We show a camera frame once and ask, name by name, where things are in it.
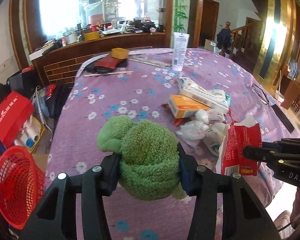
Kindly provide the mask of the red snack bag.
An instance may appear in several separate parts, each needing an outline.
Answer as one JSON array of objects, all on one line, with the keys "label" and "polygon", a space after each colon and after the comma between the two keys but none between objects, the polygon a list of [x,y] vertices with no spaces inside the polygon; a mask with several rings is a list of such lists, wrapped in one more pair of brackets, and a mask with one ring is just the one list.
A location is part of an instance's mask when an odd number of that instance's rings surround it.
[{"label": "red snack bag", "polygon": [[226,176],[234,172],[242,176],[256,176],[260,162],[243,156],[246,146],[262,146],[260,125],[251,115],[242,122],[232,121],[226,125],[216,172]]}]

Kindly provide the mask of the orange medicine box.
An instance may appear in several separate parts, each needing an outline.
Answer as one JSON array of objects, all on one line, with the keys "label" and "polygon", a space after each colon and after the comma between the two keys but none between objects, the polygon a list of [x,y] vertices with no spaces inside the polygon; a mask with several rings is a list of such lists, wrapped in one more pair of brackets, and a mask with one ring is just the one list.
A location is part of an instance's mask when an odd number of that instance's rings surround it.
[{"label": "orange medicine box", "polygon": [[175,119],[189,118],[198,110],[209,110],[211,107],[183,95],[170,95],[168,106]]}]

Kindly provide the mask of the white long medicine box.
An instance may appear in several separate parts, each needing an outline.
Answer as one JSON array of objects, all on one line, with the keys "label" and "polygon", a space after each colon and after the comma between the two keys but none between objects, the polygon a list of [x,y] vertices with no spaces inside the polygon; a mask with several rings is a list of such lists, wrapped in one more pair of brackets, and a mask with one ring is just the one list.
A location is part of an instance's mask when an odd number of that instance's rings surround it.
[{"label": "white long medicine box", "polygon": [[207,105],[219,113],[227,115],[229,112],[229,103],[224,92],[210,93],[209,91],[203,91],[195,88],[180,88],[181,95],[187,96],[197,102]]}]

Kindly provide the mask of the green plush toy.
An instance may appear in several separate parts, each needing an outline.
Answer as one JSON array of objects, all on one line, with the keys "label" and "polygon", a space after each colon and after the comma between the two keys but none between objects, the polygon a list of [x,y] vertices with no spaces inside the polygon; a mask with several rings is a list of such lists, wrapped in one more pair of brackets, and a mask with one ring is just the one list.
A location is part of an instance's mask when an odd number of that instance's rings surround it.
[{"label": "green plush toy", "polygon": [[102,152],[121,155],[119,184],[145,201],[186,197],[179,178],[178,141],[166,127],[147,119],[113,116],[97,135]]}]

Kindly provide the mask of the black ruler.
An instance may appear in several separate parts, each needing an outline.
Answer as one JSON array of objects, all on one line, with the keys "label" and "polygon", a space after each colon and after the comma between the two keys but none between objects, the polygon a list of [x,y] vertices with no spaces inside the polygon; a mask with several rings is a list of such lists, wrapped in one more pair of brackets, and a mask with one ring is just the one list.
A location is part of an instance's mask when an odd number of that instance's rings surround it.
[{"label": "black ruler", "polygon": [[295,130],[295,127],[290,122],[290,120],[287,118],[287,116],[285,115],[285,113],[281,110],[281,108],[278,105],[276,105],[276,104],[271,105],[271,108],[273,109],[273,111],[276,114],[276,116],[283,123],[283,125],[285,126],[285,128],[287,129],[287,131],[290,134],[292,134],[294,132],[294,130]]}]

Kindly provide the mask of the red mesh basket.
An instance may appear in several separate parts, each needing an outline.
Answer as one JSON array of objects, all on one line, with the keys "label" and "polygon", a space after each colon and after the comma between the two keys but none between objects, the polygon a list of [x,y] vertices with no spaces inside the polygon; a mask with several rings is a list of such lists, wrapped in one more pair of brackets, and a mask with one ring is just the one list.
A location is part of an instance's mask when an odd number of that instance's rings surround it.
[{"label": "red mesh basket", "polygon": [[12,146],[0,157],[0,212],[12,227],[22,230],[44,194],[44,172],[31,153]]}]

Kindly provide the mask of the black eyeglasses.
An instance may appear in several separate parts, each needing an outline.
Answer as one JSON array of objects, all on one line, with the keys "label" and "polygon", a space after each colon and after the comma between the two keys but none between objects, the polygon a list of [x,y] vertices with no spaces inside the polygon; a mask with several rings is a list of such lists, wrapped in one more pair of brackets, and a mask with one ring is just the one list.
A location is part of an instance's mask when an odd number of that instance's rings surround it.
[{"label": "black eyeglasses", "polygon": [[258,85],[256,84],[252,84],[251,85],[253,91],[257,94],[257,96],[259,97],[259,99],[262,101],[262,103],[264,103],[265,105],[269,104],[269,99],[265,93],[265,91]]}]

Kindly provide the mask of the cardboard box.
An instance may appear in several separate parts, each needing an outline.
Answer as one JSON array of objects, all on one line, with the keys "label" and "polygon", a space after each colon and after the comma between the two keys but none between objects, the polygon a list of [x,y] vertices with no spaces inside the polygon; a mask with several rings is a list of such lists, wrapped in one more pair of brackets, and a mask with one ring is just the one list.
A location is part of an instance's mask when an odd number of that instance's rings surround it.
[{"label": "cardboard box", "polygon": [[46,172],[47,169],[47,154],[33,154],[34,163],[43,171]]}]

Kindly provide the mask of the yellow box with rolls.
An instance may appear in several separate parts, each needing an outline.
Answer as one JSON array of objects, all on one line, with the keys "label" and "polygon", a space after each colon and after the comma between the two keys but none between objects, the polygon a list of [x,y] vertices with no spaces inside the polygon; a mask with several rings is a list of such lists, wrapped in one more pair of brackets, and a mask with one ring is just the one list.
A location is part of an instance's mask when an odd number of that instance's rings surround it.
[{"label": "yellow box with rolls", "polygon": [[13,141],[15,146],[21,146],[30,153],[34,153],[45,132],[45,127],[35,117],[30,116],[23,124],[21,130],[17,133]]}]

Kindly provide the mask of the white lotion tube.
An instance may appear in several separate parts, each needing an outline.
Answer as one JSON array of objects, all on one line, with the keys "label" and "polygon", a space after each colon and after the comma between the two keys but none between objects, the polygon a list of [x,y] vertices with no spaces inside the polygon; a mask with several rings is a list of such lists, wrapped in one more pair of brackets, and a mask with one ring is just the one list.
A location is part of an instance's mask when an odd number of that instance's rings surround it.
[{"label": "white lotion tube", "polygon": [[189,34],[174,32],[174,47],[172,60],[172,69],[174,71],[181,72],[183,70],[189,37]]}]

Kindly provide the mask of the purple floral tablecloth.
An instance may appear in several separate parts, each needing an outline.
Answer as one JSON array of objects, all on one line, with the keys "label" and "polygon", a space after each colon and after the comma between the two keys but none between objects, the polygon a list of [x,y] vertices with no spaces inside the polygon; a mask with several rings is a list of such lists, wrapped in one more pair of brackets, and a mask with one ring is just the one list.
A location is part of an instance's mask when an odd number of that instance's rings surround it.
[{"label": "purple floral tablecloth", "polygon": [[[174,116],[164,108],[179,93],[178,81],[188,77],[207,90],[221,89],[230,96],[227,121],[249,116],[260,124],[263,141],[299,138],[289,132],[270,105],[260,99],[261,86],[230,59],[202,49],[188,49],[182,71],[171,68],[172,53],[150,49],[145,57],[162,67],[129,61],[117,74],[88,77],[83,63],[56,125],[47,160],[46,186],[64,172],[84,174],[106,156],[97,145],[99,131],[108,121],[147,125],[146,137],[155,145],[177,140]],[[186,239],[196,199],[168,196],[139,200],[118,186],[103,200],[112,239]]]}]

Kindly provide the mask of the wooden chopstick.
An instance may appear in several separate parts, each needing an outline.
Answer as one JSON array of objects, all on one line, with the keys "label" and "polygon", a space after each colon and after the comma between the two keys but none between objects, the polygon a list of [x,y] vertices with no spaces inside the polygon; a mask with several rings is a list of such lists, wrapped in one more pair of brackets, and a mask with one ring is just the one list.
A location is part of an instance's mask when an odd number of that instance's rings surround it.
[{"label": "wooden chopstick", "polygon": [[107,76],[107,75],[120,75],[120,74],[132,74],[133,71],[120,71],[120,72],[111,72],[103,74],[85,74],[84,77],[94,77],[94,76]]}]

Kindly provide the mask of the dark red wallet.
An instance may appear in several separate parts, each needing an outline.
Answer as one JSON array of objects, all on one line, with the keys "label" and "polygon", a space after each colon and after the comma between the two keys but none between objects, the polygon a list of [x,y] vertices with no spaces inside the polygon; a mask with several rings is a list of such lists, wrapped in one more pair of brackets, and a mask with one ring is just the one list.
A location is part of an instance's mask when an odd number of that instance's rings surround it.
[{"label": "dark red wallet", "polygon": [[121,63],[123,59],[117,59],[112,57],[111,55],[107,55],[97,61],[94,62],[94,67],[103,67],[108,69],[115,69],[119,63]]}]

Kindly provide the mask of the yellow plastic container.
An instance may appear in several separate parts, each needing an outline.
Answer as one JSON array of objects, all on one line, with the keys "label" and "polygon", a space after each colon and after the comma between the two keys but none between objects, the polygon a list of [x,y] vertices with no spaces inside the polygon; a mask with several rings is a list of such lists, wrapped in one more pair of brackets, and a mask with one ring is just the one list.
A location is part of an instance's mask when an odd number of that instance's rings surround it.
[{"label": "yellow plastic container", "polygon": [[111,57],[119,60],[124,60],[128,57],[129,50],[123,48],[113,48],[111,50]]}]

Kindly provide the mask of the metal pot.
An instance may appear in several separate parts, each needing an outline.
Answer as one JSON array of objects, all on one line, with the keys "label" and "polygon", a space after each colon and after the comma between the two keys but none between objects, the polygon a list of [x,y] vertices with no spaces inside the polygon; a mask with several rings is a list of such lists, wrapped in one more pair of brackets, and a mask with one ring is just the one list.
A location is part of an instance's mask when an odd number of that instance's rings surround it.
[{"label": "metal pot", "polygon": [[68,30],[63,33],[66,45],[70,45],[77,42],[77,33],[74,30]]}]

